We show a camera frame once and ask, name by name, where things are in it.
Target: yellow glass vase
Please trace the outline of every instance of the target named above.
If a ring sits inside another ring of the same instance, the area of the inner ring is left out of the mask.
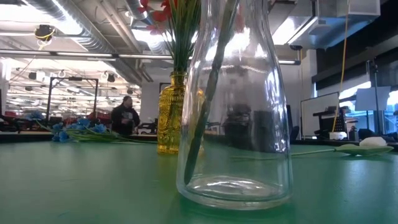
[[[186,72],[172,72],[171,85],[159,97],[159,122],[157,125],[157,152],[178,154],[182,106],[184,102]]]

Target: person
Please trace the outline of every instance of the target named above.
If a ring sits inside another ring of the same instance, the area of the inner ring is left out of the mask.
[[[132,99],[130,96],[123,98],[123,103],[113,108],[111,113],[112,130],[119,134],[129,136],[132,129],[140,123],[139,115],[132,108]]]

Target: blue flower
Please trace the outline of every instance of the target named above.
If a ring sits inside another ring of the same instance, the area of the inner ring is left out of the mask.
[[[69,125],[67,126],[67,129],[77,129],[77,124],[76,124],[76,123],[74,123],[74,124],[69,124]]]
[[[88,127],[90,125],[89,119],[78,119],[77,123],[83,125],[84,127]]]
[[[59,142],[60,136],[58,136],[58,134],[54,134],[54,136],[52,137],[52,141]]]
[[[65,131],[61,131],[59,138],[60,138],[60,142],[67,142],[69,139],[69,136]]]
[[[42,113],[40,111],[33,111],[31,115],[32,115],[32,119],[36,119],[36,120],[44,119],[44,116],[42,115]]]
[[[53,126],[52,126],[52,132],[53,132],[53,133],[58,133],[58,132],[62,131],[62,126],[63,126],[63,123],[62,123],[62,122],[53,125]]]
[[[83,131],[83,130],[85,130],[86,128],[85,128],[83,125],[78,124],[78,125],[76,125],[76,128],[75,128],[75,129]]]
[[[96,133],[104,133],[106,131],[106,127],[103,124],[97,124],[95,127],[91,128]]]
[[[44,116],[42,115],[41,112],[39,111],[33,111],[30,114],[28,114],[25,119],[29,120],[29,121],[40,121],[44,119]]]

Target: green table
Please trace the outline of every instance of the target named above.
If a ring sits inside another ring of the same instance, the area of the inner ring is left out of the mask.
[[[397,154],[295,158],[290,203],[252,212],[183,198],[176,166],[155,145],[0,144],[0,223],[398,223]]]

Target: glass bottle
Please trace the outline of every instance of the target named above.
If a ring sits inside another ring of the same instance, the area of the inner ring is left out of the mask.
[[[177,169],[178,191],[195,202],[254,210],[292,195],[285,95],[267,2],[201,2]]]
[[[157,125],[157,152],[178,154],[182,105],[185,93],[186,72],[172,72],[171,85],[164,88],[159,97],[159,121]]]

